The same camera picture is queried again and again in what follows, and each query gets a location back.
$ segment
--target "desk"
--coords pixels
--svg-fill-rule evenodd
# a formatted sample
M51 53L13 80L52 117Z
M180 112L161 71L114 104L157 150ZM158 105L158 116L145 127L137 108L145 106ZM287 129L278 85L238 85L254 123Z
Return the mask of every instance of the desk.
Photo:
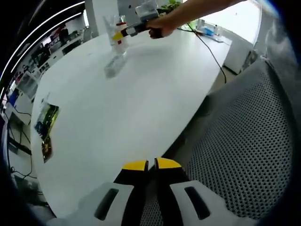
M203 40L222 65L230 46ZM104 75L113 54L102 35L67 54L40 81L32 111L32 158L57 217L112 182L124 163L147 159L151 167L181 134L220 71L191 32L158 40L142 33L128 41L127 62L116 77ZM33 125L48 94L60 112L50 133L53 156L44 163Z

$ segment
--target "blue object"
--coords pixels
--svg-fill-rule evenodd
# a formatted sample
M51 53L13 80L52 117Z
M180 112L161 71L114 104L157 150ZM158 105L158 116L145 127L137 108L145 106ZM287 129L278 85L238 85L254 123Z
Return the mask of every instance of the blue object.
M16 93L16 92L13 92L13 93L10 95L10 97L9 97L9 99L8 99L8 102L10 102L12 106L15 106L16 100L17 100L17 93Z
M202 32L205 34L205 35L209 35L209 36L213 36L214 35L214 32L211 31L209 28L203 28Z

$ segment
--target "hand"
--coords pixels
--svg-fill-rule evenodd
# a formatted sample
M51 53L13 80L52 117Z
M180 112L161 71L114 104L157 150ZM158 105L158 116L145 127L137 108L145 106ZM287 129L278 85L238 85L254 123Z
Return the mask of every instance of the hand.
M153 20L150 20L147 25L148 28L160 28L162 30L162 36L166 37L170 35L177 27L173 25L173 23L169 20L168 16L162 16Z

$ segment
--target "wire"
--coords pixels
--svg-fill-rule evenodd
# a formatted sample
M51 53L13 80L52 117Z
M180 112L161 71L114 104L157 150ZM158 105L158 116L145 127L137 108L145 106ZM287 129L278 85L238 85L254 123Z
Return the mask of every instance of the wire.
M15 106L13 106L13 108L16 110L16 112L18 112L19 114L27 114L27 115L29 115L30 117L32 116L31 114L29 114L29 113L26 113L26 112L20 112L20 111L18 111L17 109L16 109L16 107Z
M23 177L26 176L25 174L23 174L23 173L21 173L21 172L15 170L15 168L14 168L13 166L10 168L10 172L11 172L12 174L13 174L13 173L18 173L18 174L20 174L20 175L23 176ZM30 175L27 175L27 177L30 177L30 178L33 178L33 179L37 179L37 177L33 177L33 176L30 176Z
M10 130L13 139L16 140L16 139L15 139L15 136L14 136L14 134L13 134L13 130L11 129L9 123L8 123L8 129ZM30 140L29 140L29 138L27 137L27 135L24 133L23 129L22 129L22 131L21 131L20 140L21 140L21 137L22 137L22 133L24 134L24 136L26 137L26 139L28 140L28 142L29 142L29 144L30 144ZM29 172L28 174L23 174L23 173L21 173L21 172L15 170L15 168L14 168L13 166L10 167L8 148L7 148L7 155L8 155L8 168L9 168L11 174L13 174L13 173L18 173L18 174L20 174L21 176L23 176L22 181L23 181L26 177L30 177L30 178L33 178L33 179L37 179L37 177L33 177L33 176L30 175L30 174L32 173L32 156L30 156L30 164L31 164L31 166L30 166L30 172Z
M23 181L26 177L31 177L30 174L32 173L32 156L30 156L30 172L21 179Z
M180 31L184 31L184 32L194 32L194 31L190 31L190 30L185 30L185 29L182 29L182 28L177 28L178 30L180 30Z
M20 132L20 142L19 144L22 142L22 132Z
M212 55L213 58L215 59L217 65L220 67L220 70L222 71L222 73L223 73L223 75L224 75L225 84L226 84L226 83L227 83L227 77L226 77L226 74L225 74L225 72L222 70L222 67L220 66L220 64L217 62L217 60L216 60L216 58L215 58L213 52L211 51L210 47L209 47L209 46L208 46L208 45L207 45L207 44L199 37L198 33L196 33L196 31L193 30L192 27L191 27L189 24L187 24L187 25L188 25L188 27L191 29L191 31L195 33L195 35L198 37L198 39L200 39L200 40L202 41L202 43L209 49L211 55Z
M23 130L22 130L22 133L24 134L25 138L28 140L28 143L30 144L30 140L29 140L28 136L24 133Z

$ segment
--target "yellow and black device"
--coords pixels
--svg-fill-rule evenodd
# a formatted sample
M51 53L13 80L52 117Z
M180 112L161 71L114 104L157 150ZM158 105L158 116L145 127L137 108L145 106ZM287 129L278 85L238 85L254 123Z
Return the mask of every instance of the yellow and black device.
M170 185L187 182L188 176L179 163L165 158L155 159L155 174L164 225L183 226L181 211Z
M122 226L140 224L144 203L145 187L148 181L148 161L129 162L122 167L114 183L134 186L124 210Z
M123 30L121 30L120 32L117 32L114 36L113 36L113 40L119 40L122 39L128 35L130 36L135 36L141 32L144 32L146 30L151 30L150 32L150 37L153 39L159 39L162 38L162 29L160 28L147 28L146 26L147 22L141 22L141 23L137 23L134 24L132 26L129 26Z

